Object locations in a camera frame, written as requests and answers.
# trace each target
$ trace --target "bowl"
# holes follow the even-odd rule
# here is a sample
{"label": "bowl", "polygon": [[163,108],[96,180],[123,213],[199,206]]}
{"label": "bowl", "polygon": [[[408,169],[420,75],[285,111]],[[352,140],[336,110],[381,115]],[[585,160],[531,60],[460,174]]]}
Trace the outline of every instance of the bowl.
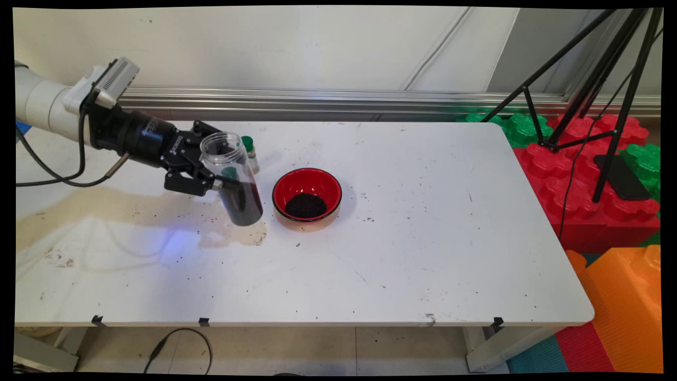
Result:
{"label": "bowl", "polygon": [[[289,200],[299,193],[318,196],[327,204],[327,212],[312,218],[298,218],[285,212]],[[290,220],[312,222],[329,216],[339,207],[343,192],[339,181],[329,172],[317,168],[299,168],[283,175],[273,187],[273,205]]]}

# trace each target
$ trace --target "black cable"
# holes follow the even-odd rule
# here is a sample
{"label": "black cable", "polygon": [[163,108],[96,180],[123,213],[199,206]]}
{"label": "black cable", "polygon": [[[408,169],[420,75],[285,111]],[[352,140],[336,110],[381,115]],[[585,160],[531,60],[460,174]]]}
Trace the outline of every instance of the black cable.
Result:
{"label": "black cable", "polygon": [[165,338],[160,340],[160,342],[155,346],[155,349],[153,350],[153,352],[150,354],[150,357],[148,358],[148,363],[146,364],[146,368],[144,369],[144,373],[148,372],[148,367],[150,367],[150,363],[153,362],[153,360],[155,360],[155,358],[160,354],[160,351],[165,346],[165,343],[167,342],[167,339],[169,338],[169,336],[171,334],[173,334],[174,332],[178,332],[178,331],[192,331],[192,332],[195,332],[196,334],[202,336],[202,339],[204,339],[204,342],[207,344],[207,349],[209,349],[209,365],[207,366],[207,371],[204,374],[209,373],[209,369],[211,368],[211,362],[212,362],[211,345],[209,344],[209,340],[207,340],[207,338],[203,334],[201,334],[200,332],[198,332],[198,331],[196,331],[195,329],[192,329],[192,328],[174,329],[172,332],[169,332],[165,336]]}
{"label": "black cable", "polygon": [[78,172],[76,172],[73,175],[66,176],[66,177],[61,177],[58,174],[56,174],[54,171],[49,169],[47,165],[40,160],[40,158],[37,156],[37,154],[34,152],[34,150],[30,147],[28,144],[28,141],[26,141],[26,138],[24,137],[24,134],[21,133],[21,130],[19,127],[16,126],[16,123],[14,124],[14,127],[16,128],[16,135],[19,137],[19,140],[21,140],[21,144],[24,145],[24,148],[26,151],[28,151],[28,154],[35,160],[42,169],[44,169],[48,174],[52,175],[54,177],[54,180],[44,180],[44,181],[34,181],[34,182],[17,182],[16,186],[38,186],[38,185],[47,185],[47,184],[56,184],[58,182],[65,182],[68,180],[72,180],[74,178],[79,177],[83,172],[85,171],[85,117],[87,116],[87,112],[85,108],[83,108],[82,112],[80,112],[80,117],[78,118],[78,143],[79,143],[79,148],[80,148],[80,167],[78,168]]}
{"label": "black cable", "polygon": [[[48,174],[50,174],[54,177],[54,180],[44,180],[44,181],[36,181],[36,182],[18,182],[18,183],[16,183],[16,186],[39,186],[39,185],[57,184],[59,182],[63,182],[63,183],[66,183],[68,185],[71,185],[71,186],[88,187],[88,186],[95,186],[95,185],[101,184],[102,182],[104,182],[108,179],[108,177],[104,175],[104,177],[100,178],[99,180],[96,180],[96,181],[93,181],[93,182],[80,183],[80,182],[69,181],[69,179],[79,176],[78,174],[66,176],[66,177],[59,176],[57,173],[55,173],[49,167],[47,167],[45,162],[42,161],[38,157],[38,155],[30,147],[30,144],[28,143],[28,141],[26,141],[26,138],[24,137],[24,135],[19,130],[19,127],[16,127],[16,125],[14,127],[16,128],[16,135],[19,137],[19,140],[21,140],[21,143],[24,145],[24,148],[26,148],[26,151],[28,151],[28,154],[30,154],[30,156],[35,160],[36,163],[38,163],[38,165],[40,165],[40,167],[42,167],[42,169],[44,169]],[[85,170],[84,164],[85,164],[85,159],[84,159],[84,157],[81,157],[80,169],[82,171]]]}
{"label": "black cable", "polygon": [[[658,31],[658,33],[656,33],[656,36],[653,38],[653,41],[651,42],[651,45],[653,45],[653,43],[656,42],[656,40],[658,40],[658,37],[660,37],[662,33],[663,33],[663,28],[661,28],[661,30]],[[559,237],[558,237],[559,241],[562,241],[562,232],[564,231],[564,216],[567,212],[567,198],[569,196],[569,190],[571,189],[571,183],[573,182],[573,171],[574,171],[575,166],[576,166],[576,160],[581,155],[581,152],[583,152],[583,148],[586,146],[586,143],[588,142],[588,139],[590,137],[590,134],[592,133],[592,128],[594,127],[594,124],[597,123],[597,121],[602,117],[604,112],[607,110],[607,108],[613,102],[614,98],[616,98],[616,96],[621,91],[623,86],[626,84],[628,79],[630,79],[633,72],[634,72],[634,67],[632,68],[632,70],[630,70],[630,72],[628,73],[626,78],[623,80],[623,82],[621,82],[621,85],[616,89],[616,92],[613,93],[611,99],[607,102],[607,105],[604,106],[602,111],[600,111],[600,113],[597,115],[597,117],[592,121],[592,124],[590,124],[590,129],[588,130],[588,134],[586,135],[586,138],[581,143],[581,148],[576,153],[576,156],[573,157],[573,162],[571,163],[571,175],[569,177],[569,185],[567,186],[567,192],[564,194],[564,204],[562,205],[562,221],[559,224]]]}

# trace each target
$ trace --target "black tripod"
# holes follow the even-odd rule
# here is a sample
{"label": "black tripod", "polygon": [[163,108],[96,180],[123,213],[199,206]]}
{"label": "black tripod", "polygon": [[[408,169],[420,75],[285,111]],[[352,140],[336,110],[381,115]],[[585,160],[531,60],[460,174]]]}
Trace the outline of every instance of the black tripod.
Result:
{"label": "black tripod", "polygon": [[578,117],[582,118],[586,115],[594,99],[597,97],[600,89],[604,85],[604,82],[607,80],[607,77],[613,70],[613,67],[616,65],[616,62],[620,58],[621,54],[625,50],[628,42],[632,38],[632,35],[637,30],[640,22],[645,16],[648,9],[633,9],[630,12],[630,15],[624,21],[621,28],[618,30],[618,33],[613,38],[609,47],[600,58],[597,65],[594,67],[590,76],[585,81],[580,91],[573,97],[567,110],[565,111],[562,120],[559,122],[557,127],[554,129],[552,135],[548,140],[543,139],[543,133],[541,132],[541,127],[538,124],[538,118],[536,117],[536,109],[533,106],[533,101],[531,100],[531,94],[529,93],[529,85],[531,85],[538,77],[543,75],[555,62],[562,58],[571,48],[576,46],[582,39],[590,34],[599,24],[604,22],[614,11],[615,9],[607,9],[595,20],[593,20],[584,30],[582,30],[578,35],[576,35],[570,42],[568,42],[559,52],[557,52],[551,59],[549,59],[541,68],[539,68],[534,74],[532,74],[526,81],[524,81],[515,91],[513,91],[503,102],[501,102],[492,112],[484,116],[482,122],[489,121],[494,115],[498,114],[505,106],[507,106],[512,100],[514,100],[519,94],[524,92],[524,97],[526,98],[527,105],[529,107],[529,113],[533,119],[533,125],[536,129],[536,135],[538,136],[538,144],[549,148],[552,152],[558,152],[562,148],[567,148],[571,146],[576,146],[578,144],[584,144],[592,140],[598,140],[611,136],[611,143],[609,144],[609,149],[605,156],[604,164],[602,165],[602,170],[597,180],[597,185],[595,192],[592,196],[592,202],[599,202],[599,199],[602,195],[604,189],[604,184],[607,181],[609,175],[609,170],[611,169],[611,161],[613,156],[618,148],[618,143],[620,141],[621,135],[623,134],[623,128],[625,127],[626,120],[628,118],[628,112],[630,111],[630,106],[632,105],[632,100],[634,99],[635,93],[637,91],[637,86],[639,85],[639,80],[642,77],[642,72],[644,71],[644,66],[647,63],[647,58],[649,57],[649,51],[654,40],[654,35],[658,29],[658,24],[661,18],[661,13],[663,8],[653,8],[651,13],[651,19],[649,21],[649,26],[647,27],[647,32],[642,41],[642,47],[640,48],[639,54],[637,56],[637,61],[635,63],[634,69],[631,74],[630,84],[628,85],[628,90],[623,99],[623,105],[618,115],[618,121],[614,130],[609,132],[603,132],[594,136],[588,136],[584,139],[576,140],[574,142],[569,142],[566,144],[557,144],[557,141],[561,134],[564,132],[565,128],[569,125],[569,122],[572,120],[574,115],[578,113]]}

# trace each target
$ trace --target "coffee grounds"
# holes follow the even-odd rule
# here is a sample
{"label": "coffee grounds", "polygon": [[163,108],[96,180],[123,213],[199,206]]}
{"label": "coffee grounds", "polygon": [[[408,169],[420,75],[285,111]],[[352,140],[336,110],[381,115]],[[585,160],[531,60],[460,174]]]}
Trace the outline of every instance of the coffee grounds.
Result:
{"label": "coffee grounds", "polygon": [[284,211],[296,218],[314,218],[327,212],[327,204],[318,196],[299,193],[289,200]]}

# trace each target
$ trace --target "green cap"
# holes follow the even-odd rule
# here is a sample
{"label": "green cap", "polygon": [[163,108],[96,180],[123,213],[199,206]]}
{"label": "green cap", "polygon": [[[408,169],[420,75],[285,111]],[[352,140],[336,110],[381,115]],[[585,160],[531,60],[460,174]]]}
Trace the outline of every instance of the green cap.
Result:
{"label": "green cap", "polygon": [[221,170],[221,176],[225,178],[230,178],[233,180],[238,179],[238,170],[235,167],[226,167]]}
{"label": "green cap", "polygon": [[254,139],[252,139],[251,136],[243,136],[242,142],[244,143],[247,152],[251,152],[254,149]]}

